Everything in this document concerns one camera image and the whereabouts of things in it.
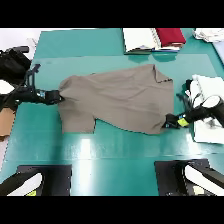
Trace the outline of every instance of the gray t-shirt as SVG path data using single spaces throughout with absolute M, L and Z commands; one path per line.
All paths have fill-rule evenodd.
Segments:
M 61 82 L 64 132 L 93 132 L 95 119 L 124 130 L 159 134 L 173 113 L 173 81 L 155 65 L 71 76 Z

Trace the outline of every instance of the brown box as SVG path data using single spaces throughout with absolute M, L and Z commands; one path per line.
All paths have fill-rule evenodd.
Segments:
M 0 141 L 3 141 L 5 136 L 10 135 L 14 119 L 15 111 L 10 108 L 3 108 L 0 112 Z

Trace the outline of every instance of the teal table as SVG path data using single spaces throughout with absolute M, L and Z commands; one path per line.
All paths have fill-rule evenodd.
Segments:
M 96 31 L 95 38 L 104 40 L 104 32 L 100 30 L 96 34 Z M 182 84 L 193 74 L 224 76 L 222 63 L 212 44 L 195 40 L 190 29 L 183 29 L 187 44 L 174 58 L 158 54 L 124 56 L 121 53 L 122 39 L 116 39 L 119 29 L 105 29 L 105 32 L 109 31 L 114 32 L 111 37 L 117 41 L 114 46 L 108 45 L 110 39 L 107 39 L 105 45 L 94 42 L 92 50 L 89 45 L 88 50 L 83 51 L 76 51 L 73 42 L 73 51 L 58 46 L 48 46 L 50 51 L 44 51 L 42 46 L 49 37 L 46 33 L 41 34 L 33 61 L 41 63 L 36 76 L 37 88 L 57 89 L 63 79 L 73 74 L 82 76 L 149 63 L 156 64 L 161 72 L 174 80 L 175 93 L 181 91 Z M 69 39 L 75 31 L 63 32 Z M 100 45 L 107 45 L 107 48 L 103 50 Z M 175 113 L 182 112 L 182 103 L 176 97 L 174 99 Z M 94 134 L 62 134 L 57 105 L 24 103 L 17 111 L 0 182 L 12 175 L 18 165 L 72 164 L 71 195 L 158 195 L 155 161 L 208 158 L 213 168 L 224 173 L 223 152 L 223 145 L 195 143 L 189 129 L 146 135 L 124 131 L 97 120 Z

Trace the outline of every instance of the folded red towel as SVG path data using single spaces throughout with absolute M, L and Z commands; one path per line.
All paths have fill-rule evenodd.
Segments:
M 171 46 L 173 43 L 186 43 L 180 28 L 156 28 L 156 31 L 162 47 Z

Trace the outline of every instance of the cloth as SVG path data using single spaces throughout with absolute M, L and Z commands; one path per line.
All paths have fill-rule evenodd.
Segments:
M 218 53 L 222 63 L 224 64 L 224 41 L 212 43 Z
M 193 75 L 190 91 L 191 99 L 192 101 L 195 99 L 194 107 L 196 107 L 212 95 L 219 95 L 224 99 L 224 82 L 220 77 Z M 206 118 L 194 122 L 194 134 L 196 142 L 224 144 L 224 128 L 217 119 Z
M 180 28 L 156 28 L 162 47 L 185 44 L 186 40 Z
M 224 41 L 224 28 L 196 28 L 193 30 L 196 39 L 203 39 L 206 42 Z
M 62 132 L 93 132 L 95 119 L 124 130 L 159 134 L 173 112 L 173 81 L 155 65 L 71 76 L 60 84 Z

